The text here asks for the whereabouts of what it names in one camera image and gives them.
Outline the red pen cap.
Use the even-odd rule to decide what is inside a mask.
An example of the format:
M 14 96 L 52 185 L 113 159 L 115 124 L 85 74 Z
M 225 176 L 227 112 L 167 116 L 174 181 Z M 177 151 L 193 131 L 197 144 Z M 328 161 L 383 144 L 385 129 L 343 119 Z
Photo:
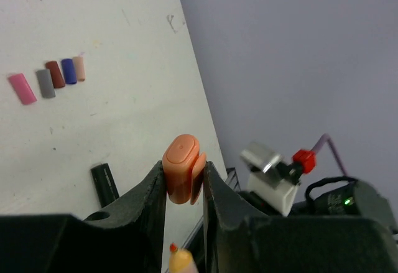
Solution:
M 65 87 L 66 83 L 65 80 L 63 79 L 60 67 L 57 63 L 57 61 L 49 61 L 45 63 L 46 69 L 50 71 L 50 76 L 52 79 L 52 84 L 55 89 L 60 89 Z

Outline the orange highlighter cap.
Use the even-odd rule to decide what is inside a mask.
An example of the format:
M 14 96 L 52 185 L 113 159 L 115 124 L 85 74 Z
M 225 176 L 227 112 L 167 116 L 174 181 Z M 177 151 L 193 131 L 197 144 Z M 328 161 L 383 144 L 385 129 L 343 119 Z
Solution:
M 194 205 L 201 192 L 206 153 L 200 151 L 200 143 L 191 134 L 177 136 L 162 158 L 166 189 L 174 204 L 189 202 Z

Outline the blue black highlighter marker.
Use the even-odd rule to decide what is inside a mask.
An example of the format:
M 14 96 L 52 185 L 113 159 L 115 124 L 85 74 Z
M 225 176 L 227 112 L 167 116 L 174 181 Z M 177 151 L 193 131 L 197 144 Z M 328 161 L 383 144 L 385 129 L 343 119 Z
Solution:
M 100 206 L 104 208 L 116 201 L 119 198 L 119 192 L 109 164 L 104 163 L 96 165 L 90 169 L 90 172 Z

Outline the blue pen cap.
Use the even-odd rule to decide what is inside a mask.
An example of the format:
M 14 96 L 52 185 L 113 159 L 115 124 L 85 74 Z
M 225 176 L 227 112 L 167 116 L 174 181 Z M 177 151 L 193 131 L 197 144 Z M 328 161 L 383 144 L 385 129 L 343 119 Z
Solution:
M 61 60 L 61 66 L 63 70 L 63 77 L 65 83 L 68 85 L 74 85 L 77 83 L 76 71 L 73 64 L 73 60 L 70 58 L 65 58 Z

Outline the orange highlighter marker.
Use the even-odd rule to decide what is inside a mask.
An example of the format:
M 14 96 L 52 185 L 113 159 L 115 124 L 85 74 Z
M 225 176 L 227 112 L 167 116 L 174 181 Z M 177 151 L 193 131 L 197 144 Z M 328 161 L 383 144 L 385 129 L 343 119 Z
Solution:
M 170 273 L 198 273 L 197 266 L 190 251 L 179 248 L 175 243 L 170 245 Z

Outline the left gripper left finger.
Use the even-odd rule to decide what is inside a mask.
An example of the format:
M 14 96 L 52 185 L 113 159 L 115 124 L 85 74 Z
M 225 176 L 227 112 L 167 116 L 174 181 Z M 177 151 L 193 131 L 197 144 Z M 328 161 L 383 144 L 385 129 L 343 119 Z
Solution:
M 1 217 L 1 272 L 160 272 L 166 189 L 161 162 L 85 220 L 71 214 Z

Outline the pink marker cap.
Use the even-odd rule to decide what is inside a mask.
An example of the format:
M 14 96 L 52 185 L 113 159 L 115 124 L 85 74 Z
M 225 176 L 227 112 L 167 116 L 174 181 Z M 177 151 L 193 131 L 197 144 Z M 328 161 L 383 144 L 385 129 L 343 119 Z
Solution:
M 10 75 L 7 79 L 23 105 L 30 105 L 37 101 L 23 73 Z

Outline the peach pen cap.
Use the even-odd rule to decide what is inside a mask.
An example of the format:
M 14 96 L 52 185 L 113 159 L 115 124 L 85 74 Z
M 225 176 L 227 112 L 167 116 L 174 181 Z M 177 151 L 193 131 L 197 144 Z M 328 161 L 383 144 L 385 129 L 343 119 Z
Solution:
M 72 60 L 73 60 L 73 65 L 75 68 L 77 80 L 85 81 L 86 75 L 85 75 L 85 66 L 84 66 L 83 57 L 82 56 L 73 57 Z

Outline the grey pen cap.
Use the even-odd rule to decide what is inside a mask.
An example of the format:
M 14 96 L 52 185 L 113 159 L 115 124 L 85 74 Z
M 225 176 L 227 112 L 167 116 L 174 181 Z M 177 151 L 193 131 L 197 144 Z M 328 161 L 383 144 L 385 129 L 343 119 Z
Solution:
M 50 70 L 41 69 L 36 71 L 40 92 L 43 98 L 51 99 L 56 97 Z

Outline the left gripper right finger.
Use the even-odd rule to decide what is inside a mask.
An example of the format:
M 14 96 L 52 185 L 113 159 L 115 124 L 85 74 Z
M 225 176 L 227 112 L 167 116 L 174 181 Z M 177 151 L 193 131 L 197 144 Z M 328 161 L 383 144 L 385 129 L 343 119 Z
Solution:
M 208 162 L 203 181 L 207 272 L 396 272 L 397 246 L 375 220 L 267 216 Z

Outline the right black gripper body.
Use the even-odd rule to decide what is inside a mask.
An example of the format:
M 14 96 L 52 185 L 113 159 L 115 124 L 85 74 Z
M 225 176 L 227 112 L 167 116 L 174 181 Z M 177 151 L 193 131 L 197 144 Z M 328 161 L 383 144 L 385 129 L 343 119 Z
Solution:
M 356 178 L 324 178 L 308 186 L 305 200 L 296 203 L 298 189 L 298 185 L 286 180 L 250 176 L 247 187 L 239 194 L 268 215 L 394 217 L 389 201 L 372 185 Z

